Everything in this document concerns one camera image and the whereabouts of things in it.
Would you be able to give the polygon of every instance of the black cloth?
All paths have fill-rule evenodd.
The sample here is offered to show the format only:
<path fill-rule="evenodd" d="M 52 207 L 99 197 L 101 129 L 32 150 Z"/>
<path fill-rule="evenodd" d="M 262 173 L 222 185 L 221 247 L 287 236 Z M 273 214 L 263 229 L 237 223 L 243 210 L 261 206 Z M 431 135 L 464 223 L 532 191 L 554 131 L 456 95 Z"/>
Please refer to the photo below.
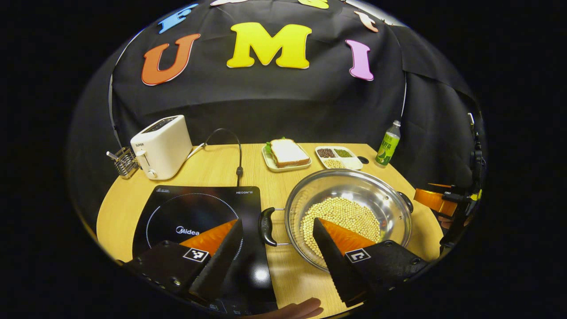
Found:
<path fill-rule="evenodd" d="M 285 136 L 297 142 L 368 143 L 378 150 L 386 129 L 400 120 L 401 140 L 391 164 L 414 187 L 430 182 L 469 186 L 474 145 L 468 112 L 474 114 L 484 140 L 471 90 L 447 59 L 411 29 L 387 25 L 369 14 L 379 30 L 371 32 L 355 10 L 360 11 L 339 1 L 329 2 L 329 10 L 292 0 L 248 1 L 220 8 L 203 2 L 185 21 L 161 35 L 159 22 L 178 10 L 150 24 L 115 67 L 125 42 L 87 86 L 70 130 L 69 189 L 86 223 L 95 227 L 100 203 L 117 177 L 104 155 L 119 148 L 108 112 L 111 74 L 112 112 L 123 146 L 129 146 L 130 139 L 154 121 L 182 114 L 194 145 L 224 127 L 242 143 Z M 228 68 L 226 61 L 236 40 L 230 27 L 243 22 L 259 22 L 271 36 L 287 24 L 310 27 L 309 68 L 277 66 L 281 51 L 264 66 L 253 50 L 252 67 Z M 147 51 L 169 43 L 160 61 L 165 69 L 174 62 L 175 41 L 193 33 L 201 37 L 193 43 L 188 65 L 178 77 L 156 86 L 142 83 Z M 370 47 L 373 81 L 349 74 L 353 59 L 346 39 Z M 228 136 L 214 139 L 212 144 L 233 143 Z"/>

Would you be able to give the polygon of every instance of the plate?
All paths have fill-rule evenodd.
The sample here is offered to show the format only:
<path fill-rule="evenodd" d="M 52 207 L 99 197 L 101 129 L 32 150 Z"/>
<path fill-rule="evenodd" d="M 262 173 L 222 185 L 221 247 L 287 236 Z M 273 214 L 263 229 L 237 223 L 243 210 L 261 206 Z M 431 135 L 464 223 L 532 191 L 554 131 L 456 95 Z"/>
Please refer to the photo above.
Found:
<path fill-rule="evenodd" d="M 333 153 L 334 157 L 321 157 L 319 155 L 318 150 L 320 149 L 330 149 L 331 152 Z M 347 151 L 351 157 L 340 157 L 336 150 L 344 150 Z M 342 165 L 344 166 L 344 168 L 346 169 L 351 169 L 351 170 L 360 170 L 362 169 L 362 162 L 360 161 L 360 159 L 358 159 L 358 157 L 356 157 L 356 155 L 354 155 L 353 152 L 350 151 L 350 149 L 346 148 L 346 147 L 342 147 L 342 146 L 317 146 L 315 148 L 315 154 L 317 155 L 317 157 L 319 158 L 319 160 L 321 161 L 321 163 L 323 164 L 323 166 L 325 166 L 326 169 L 330 169 L 331 167 L 329 167 L 326 163 L 326 161 L 330 160 L 336 160 L 342 163 Z"/>
<path fill-rule="evenodd" d="M 301 147 L 301 145 L 299 145 L 299 148 L 301 148 L 301 150 L 303 152 L 305 152 L 305 150 L 303 149 L 303 147 Z M 274 161 L 274 159 L 272 158 L 272 156 L 270 154 L 268 154 L 266 152 L 266 146 L 264 146 L 262 148 L 262 156 L 264 156 L 264 161 L 266 162 L 266 166 L 268 167 L 268 169 L 270 171 L 273 172 L 282 172 L 282 171 L 293 171 L 293 170 L 300 170 L 300 169 L 306 169 L 309 166 L 311 166 L 311 157 L 309 157 L 309 155 L 307 155 L 307 157 L 309 157 L 309 162 L 305 165 L 299 165 L 299 166 L 286 166 L 286 167 L 282 167 L 279 168 L 276 166 L 276 162 Z"/>

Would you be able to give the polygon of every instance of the pot handle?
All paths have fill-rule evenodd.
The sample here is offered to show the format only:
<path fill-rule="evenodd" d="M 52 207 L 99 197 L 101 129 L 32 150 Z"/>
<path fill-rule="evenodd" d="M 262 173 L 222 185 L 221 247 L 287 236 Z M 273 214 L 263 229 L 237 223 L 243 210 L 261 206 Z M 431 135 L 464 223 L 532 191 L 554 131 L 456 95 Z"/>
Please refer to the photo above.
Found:
<path fill-rule="evenodd" d="M 278 243 L 272 238 L 272 213 L 276 209 L 274 207 L 266 208 L 260 213 L 258 219 L 258 232 L 260 239 L 267 245 L 276 247 Z"/>
<path fill-rule="evenodd" d="M 409 198 L 402 192 L 397 192 L 398 194 L 400 194 L 401 198 L 404 200 L 404 202 L 406 203 L 406 205 L 409 208 L 409 213 L 413 213 L 413 204 L 412 201 L 409 200 Z"/>

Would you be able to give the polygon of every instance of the midea logo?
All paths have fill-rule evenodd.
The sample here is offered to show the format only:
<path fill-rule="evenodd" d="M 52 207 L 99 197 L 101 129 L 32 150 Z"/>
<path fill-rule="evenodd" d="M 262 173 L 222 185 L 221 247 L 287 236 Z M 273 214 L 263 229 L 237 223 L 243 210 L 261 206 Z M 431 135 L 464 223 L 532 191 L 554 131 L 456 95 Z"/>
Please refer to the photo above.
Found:
<path fill-rule="evenodd" d="M 185 229 L 183 226 L 177 226 L 175 232 L 178 234 L 199 235 L 199 232 L 194 232 L 190 229 Z"/>

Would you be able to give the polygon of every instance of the white toaster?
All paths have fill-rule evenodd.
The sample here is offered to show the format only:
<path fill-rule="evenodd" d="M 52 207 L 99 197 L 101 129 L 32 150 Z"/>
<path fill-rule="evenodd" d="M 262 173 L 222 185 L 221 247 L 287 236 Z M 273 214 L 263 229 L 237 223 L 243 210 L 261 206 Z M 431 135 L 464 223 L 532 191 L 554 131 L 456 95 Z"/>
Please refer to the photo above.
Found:
<path fill-rule="evenodd" d="M 183 115 L 154 122 L 132 137 L 130 144 L 149 179 L 175 176 L 193 148 Z"/>

